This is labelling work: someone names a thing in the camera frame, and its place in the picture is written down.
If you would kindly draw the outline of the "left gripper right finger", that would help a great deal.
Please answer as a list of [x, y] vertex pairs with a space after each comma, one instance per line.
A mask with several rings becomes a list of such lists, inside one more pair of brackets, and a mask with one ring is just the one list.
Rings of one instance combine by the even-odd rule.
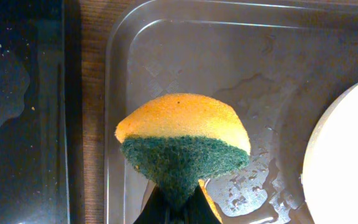
[[185, 224], [221, 224], [208, 204], [200, 186], [185, 204]]

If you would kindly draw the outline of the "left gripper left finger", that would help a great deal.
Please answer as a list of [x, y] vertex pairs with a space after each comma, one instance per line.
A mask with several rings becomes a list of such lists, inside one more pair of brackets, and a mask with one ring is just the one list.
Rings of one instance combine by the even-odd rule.
[[155, 186], [150, 197], [134, 224], [169, 224], [170, 206], [162, 191]]

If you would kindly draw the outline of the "yellow green sponge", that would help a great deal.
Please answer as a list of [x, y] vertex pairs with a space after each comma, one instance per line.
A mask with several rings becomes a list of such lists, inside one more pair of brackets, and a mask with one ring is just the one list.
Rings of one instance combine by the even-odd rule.
[[151, 180], [170, 206], [170, 223], [185, 223], [185, 204], [200, 186], [218, 220], [205, 183], [249, 164], [248, 133], [234, 109], [190, 93], [151, 100], [116, 127], [120, 150]]

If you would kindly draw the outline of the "cream white plate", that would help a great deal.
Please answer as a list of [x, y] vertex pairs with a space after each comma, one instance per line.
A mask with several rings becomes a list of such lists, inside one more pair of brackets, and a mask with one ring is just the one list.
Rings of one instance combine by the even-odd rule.
[[316, 124], [301, 181], [315, 223], [358, 223], [358, 83]]

